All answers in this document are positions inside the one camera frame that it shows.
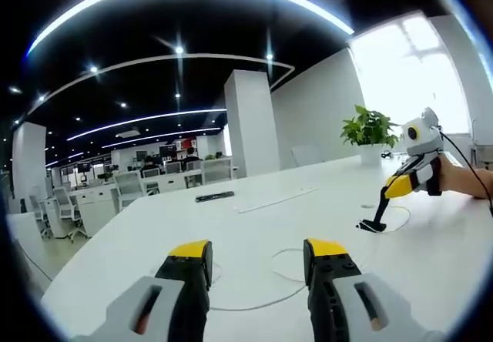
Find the person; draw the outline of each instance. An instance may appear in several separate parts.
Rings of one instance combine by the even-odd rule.
[[[468,167],[453,165],[445,155],[440,155],[440,190],[453,190],[476,198],[488,198],[485,188]],[[493,195],[493,172],[486,169],[475,169],[490,196]]]
[[[194,153],[195,153],[195,148],[188,147],[186,149],[186,157],[182,159],[182,171],[186,171],[187,163],[192,163],[193,161],[200,161],[200,158],[193,155]]]
[[[144,174],[143,171],[145,170],[151,170],[151,169],[158,169],[159,167],[154,163],[154,158],[152,156],[147,156],[146,159],[144,160],[144,166],[142,169],[140,169],[140,176],[143,178]]]

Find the ceiling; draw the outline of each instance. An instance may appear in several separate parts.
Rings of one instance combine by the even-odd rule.
[[[243,59],[166,59],[98,73],[39,101],[40,96],[90,74],[91,66],[104,69],[173,55],[174,48],[181,45],[188,54],[265,59],[272,52],[274,61],[295,68],[287,81],[342,49],[348,37],[319,16],[284,0],[106,0],[69,20],[24,57],[41,29],[81,1],[3,2],[18,9],[9,11],[6,20],[11,25],[4,57],[8,69],[1,84],[7,105],[0,109],[1,137],[7,139],[0,150],[2,165],[8,164],[11,155],[16,119],[46,126],[51,132],[46,143],[46,162],[50,163],[73,154],[72,150],[107,152],[102,147],[121,141],[115,135],[131,127],[139,129],[140,137],[221,128],[226,123],[225,112],[135,122],[67,141],[70,136],[130,119],[223,108],[223,85],[234,69],[265,71],[271,85],[288,71]],[[415,9],[427,15],[444,13],[436,0],[310,1],[333,12],[357,33]],[[17,86],[22,94],[12,94],[10,86]],[[38,107],[29,114],[36,103]]]

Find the white pot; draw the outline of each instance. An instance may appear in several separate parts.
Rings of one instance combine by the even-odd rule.
[[[365,146],[358,146],[360,149],[361,164],[365,166],[380,166],[381,165],[381,153],[384,150],[383,144],[367,144]]]

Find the potted plant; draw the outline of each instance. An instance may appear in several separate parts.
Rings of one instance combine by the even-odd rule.
[[[377,112],[368,111],[363,106],[355,106],[358,116],[351,120],[343,120],[343,132],[340,137],[344,137],[344,143],[349,141],[351,145],[359,146],[361,162],[364,165],[376,166],[381,163],[381,151],[385,145],[391,148],[399,138],[391,135],[392,126],[397,126],[391,122],[390,117]]]

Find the green leaves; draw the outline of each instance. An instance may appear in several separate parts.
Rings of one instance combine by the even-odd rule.
[[[392,126],[397,124],[391,122],[390,117],[386,117],[378,111],[368,111],[363,106],[355,105],[354,108],[358,113],[356,120],[354,117],[349,120],[343,120],[341,138],[345,142],[350,142],[351,145],[359,146],[367,144],[388,144],[394,147],[399,138],[390,135]]]

